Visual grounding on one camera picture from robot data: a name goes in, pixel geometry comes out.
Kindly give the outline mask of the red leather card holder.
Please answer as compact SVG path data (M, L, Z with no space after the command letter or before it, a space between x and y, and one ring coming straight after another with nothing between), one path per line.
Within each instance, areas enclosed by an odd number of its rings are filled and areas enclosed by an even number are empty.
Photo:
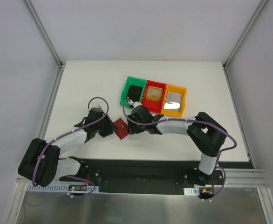
M116 126L117 130L115 131L116 135L120 140L123 140L125 137L127 137L129 133L128 125L124 122L123 119L119 118L114 122L114 125Z

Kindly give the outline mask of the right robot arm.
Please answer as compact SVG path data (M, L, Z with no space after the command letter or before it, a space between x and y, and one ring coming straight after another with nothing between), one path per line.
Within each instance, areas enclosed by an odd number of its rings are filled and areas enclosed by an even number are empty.
M201 152L197 171L188 175L194 184L205 186L214 178L214 170L218 162L219 150L227 138L226 130L207 113L199 112L194 118L175 118L157 114L153 116L149 110L138 102L129 107L131 114L127 116L129 133L137 134L179 134L191 138Z

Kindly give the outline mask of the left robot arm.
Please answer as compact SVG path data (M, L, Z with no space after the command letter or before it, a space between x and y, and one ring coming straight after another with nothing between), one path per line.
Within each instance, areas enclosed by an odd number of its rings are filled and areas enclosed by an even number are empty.
M33 139L18 167L18 174L32 181L34 186L46 187L55 178L71 176L80 182L86 176L82 162L77 158L60 159L67 151L81 146L95 137L112 135L117 127L110 117L98 107L90 109L81 122L52 139Z

